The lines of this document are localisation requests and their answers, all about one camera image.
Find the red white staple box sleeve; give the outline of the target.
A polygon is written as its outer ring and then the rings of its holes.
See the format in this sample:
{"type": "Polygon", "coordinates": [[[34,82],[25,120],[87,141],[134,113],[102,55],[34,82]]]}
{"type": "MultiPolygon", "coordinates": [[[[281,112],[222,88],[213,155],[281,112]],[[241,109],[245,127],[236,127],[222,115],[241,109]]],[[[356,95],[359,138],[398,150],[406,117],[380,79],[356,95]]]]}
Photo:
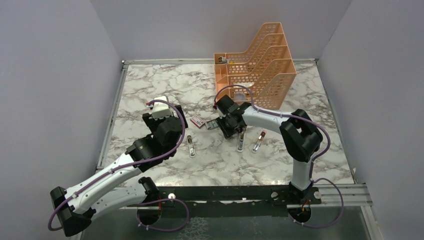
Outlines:
{"type": "Polygon", "coordinates": [[[200,118],[197,114],[192,116],[190,118],[190,121],[199,129],[202,128],[202,126],[205,125],[205,121],[202,118],[200,118]]]}

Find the pink stapler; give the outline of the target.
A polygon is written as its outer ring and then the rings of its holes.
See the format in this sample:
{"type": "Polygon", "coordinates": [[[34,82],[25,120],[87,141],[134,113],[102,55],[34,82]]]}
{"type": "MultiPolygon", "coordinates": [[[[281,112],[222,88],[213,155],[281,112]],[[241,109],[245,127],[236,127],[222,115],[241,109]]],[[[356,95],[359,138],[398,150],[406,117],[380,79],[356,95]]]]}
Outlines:
{"type": "Polygon", "coordinates": [[[254,144],[254,146],[253,146],[253,148],[251,150],[253,153],[257,153],[258,152],[258,150],[259,150],[259,148],[260,148],[260,146],[261,146],[261,144],[262,144],[262,142],[263,142],[263,140],[264,140],[264,138],[266,136],[266,133],[267,132],[265,130],[263,130],[260,133],[260,135],[258,136],[258,138],[257,138],[257,140],[256,140],[256,142],[255,142],[255,144],[254,144]]]}

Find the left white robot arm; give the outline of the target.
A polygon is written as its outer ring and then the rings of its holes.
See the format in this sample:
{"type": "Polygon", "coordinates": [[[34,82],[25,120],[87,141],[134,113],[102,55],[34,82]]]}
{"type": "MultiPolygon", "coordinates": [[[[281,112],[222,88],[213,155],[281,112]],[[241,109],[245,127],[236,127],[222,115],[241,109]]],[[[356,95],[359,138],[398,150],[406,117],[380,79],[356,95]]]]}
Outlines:
{"type": "Polygon", "coordinates": [[[47,223],[49,231],[62,230],[66,237],[72,237],[110,211],[161,201],[159,189],[150,177],[143,176],[136,185],[120,187],[127,180],[172,158],[188,127],[181,105],[161,99],[147,105],[151,113],[143,114],[142,119],[150,134],[135,140],[110,165],[85,181],[50,191],[54,210],[47,223]]]}

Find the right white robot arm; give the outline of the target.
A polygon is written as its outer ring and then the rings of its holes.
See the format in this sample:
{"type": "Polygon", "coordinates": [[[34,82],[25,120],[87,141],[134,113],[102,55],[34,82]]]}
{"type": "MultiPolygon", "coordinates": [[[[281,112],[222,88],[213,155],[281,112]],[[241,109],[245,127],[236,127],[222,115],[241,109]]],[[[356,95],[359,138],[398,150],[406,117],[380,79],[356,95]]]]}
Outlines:
{"type": "Polygon", "coordinates": [[[213,107],[220,114],[215,122],[226,139],[247,126],[281,134],[286,150],[293,158],[289,199],[300,204],[308,198],[308,189],[313,185],[313,162],[319,156],[323,135],[304,110],[284,113],[259,108],[250,102],[237,104],[228,95],[221,97],[213,107]]]}

